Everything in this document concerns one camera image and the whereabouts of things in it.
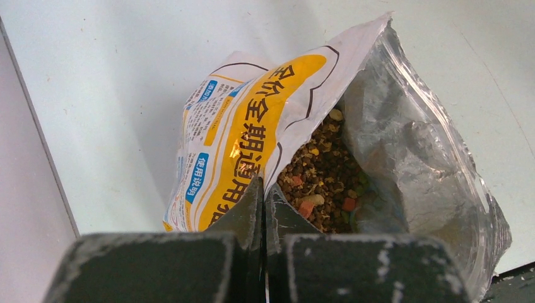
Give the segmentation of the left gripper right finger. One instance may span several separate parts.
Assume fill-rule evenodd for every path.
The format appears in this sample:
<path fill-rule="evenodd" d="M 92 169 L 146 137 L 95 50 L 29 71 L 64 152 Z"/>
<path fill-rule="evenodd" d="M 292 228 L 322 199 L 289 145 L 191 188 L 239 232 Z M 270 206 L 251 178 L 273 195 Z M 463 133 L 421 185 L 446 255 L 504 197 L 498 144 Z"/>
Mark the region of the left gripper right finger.
<path fill-rule="evenodd" d="M 269 302 L 469 302 L 445 246 L 409 234 L 323 234 L 265 197 Z"/>

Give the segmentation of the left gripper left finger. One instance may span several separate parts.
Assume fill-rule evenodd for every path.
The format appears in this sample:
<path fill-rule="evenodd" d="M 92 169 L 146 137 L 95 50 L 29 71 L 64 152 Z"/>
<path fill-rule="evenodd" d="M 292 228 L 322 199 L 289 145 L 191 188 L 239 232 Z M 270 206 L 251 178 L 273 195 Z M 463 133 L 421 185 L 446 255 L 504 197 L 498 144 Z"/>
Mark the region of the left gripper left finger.
<path fill-rule="evenodd" d="M 66 251 L 46 302 L 263 302 L 263 181 L 204 232 L 107 233 Z"/>

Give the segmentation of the pet food bag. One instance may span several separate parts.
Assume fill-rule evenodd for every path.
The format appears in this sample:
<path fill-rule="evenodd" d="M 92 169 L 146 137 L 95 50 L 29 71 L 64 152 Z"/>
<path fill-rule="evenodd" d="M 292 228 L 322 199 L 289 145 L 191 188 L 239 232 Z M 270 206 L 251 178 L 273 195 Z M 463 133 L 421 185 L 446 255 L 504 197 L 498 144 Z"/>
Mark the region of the pet food bag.
<path fill-rule="evenodd" d="M 444 241 L 474 301 L 487 292 L 512 236 L 498 203 L 437 96 L 417 75 L 391 14 L 351 27 L 279 66 L 234 52 L 189 97 L 166 231 L 199 232 L 236 205 L 255 176 L 282 170 L 328 113 L 375 201 L 353 216 L 362 232 Z"/>

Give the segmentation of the pet food kibble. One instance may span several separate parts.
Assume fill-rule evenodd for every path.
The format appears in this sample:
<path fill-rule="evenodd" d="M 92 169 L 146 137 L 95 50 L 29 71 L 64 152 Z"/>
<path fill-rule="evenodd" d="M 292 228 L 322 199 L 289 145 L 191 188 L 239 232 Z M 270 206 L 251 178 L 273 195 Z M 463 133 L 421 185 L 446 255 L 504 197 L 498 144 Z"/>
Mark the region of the pet food kibble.
<path fill-rule="evenodd" d="M 278 176 L 286 200 L 323 233 L 354 232 L 350 218 L 370 182 L 343 141 L 344 115 L 331 110 Z"/>

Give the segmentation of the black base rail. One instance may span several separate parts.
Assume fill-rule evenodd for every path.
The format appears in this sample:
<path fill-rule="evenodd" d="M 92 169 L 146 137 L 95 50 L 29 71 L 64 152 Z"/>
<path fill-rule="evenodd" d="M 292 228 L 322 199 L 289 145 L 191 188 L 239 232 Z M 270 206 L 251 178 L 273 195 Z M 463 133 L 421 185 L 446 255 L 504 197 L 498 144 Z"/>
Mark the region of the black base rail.
<path fill-rule="evenodd" d="M 533 303 L 534 263 L 507 271 L 493 278 L 481 302 Z"/>

